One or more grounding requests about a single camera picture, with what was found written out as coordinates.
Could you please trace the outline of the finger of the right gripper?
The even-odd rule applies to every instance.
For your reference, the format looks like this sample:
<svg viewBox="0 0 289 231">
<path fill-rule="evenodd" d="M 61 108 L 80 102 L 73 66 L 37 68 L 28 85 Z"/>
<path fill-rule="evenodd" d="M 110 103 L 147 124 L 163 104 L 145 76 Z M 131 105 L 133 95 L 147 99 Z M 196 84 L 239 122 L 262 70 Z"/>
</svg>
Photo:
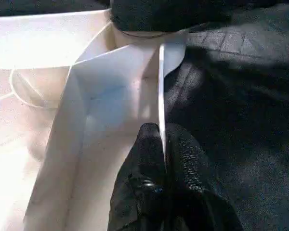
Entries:
<svg viewBox="0 0 289 231">
<path fill-rule="evenodd" d="M 121 31 L 174 32 L 231 19 L 224 0 L 112 0 L 110 6 Z"/>
</svg>

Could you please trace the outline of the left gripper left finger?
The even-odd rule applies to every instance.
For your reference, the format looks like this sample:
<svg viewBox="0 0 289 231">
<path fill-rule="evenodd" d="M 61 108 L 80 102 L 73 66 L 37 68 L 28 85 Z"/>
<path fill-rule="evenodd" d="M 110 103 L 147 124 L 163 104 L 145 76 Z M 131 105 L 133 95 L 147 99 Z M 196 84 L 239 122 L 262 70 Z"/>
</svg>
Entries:
<svg viewBox="0 0 289 231">
<path fill-rule="evenodd" d="M 158 231 L 165 217 L 165 164 L 158 125 L 143 124 L 118 171 L 109 231 Z"/>
</svg>

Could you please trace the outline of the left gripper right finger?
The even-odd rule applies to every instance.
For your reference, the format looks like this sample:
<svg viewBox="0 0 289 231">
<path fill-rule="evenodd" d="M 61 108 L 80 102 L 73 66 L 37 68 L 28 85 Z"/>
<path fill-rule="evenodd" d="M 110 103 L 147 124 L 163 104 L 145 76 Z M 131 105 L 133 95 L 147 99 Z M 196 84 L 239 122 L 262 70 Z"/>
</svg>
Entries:
<svg viewBox="0 0 289 231">
<path fill-rule="evenodd" d="M 213 164 L 191 133 L 176 124 L 166 126 L 166 168 L 172 228 L 243 230 Z"/>
</svg>

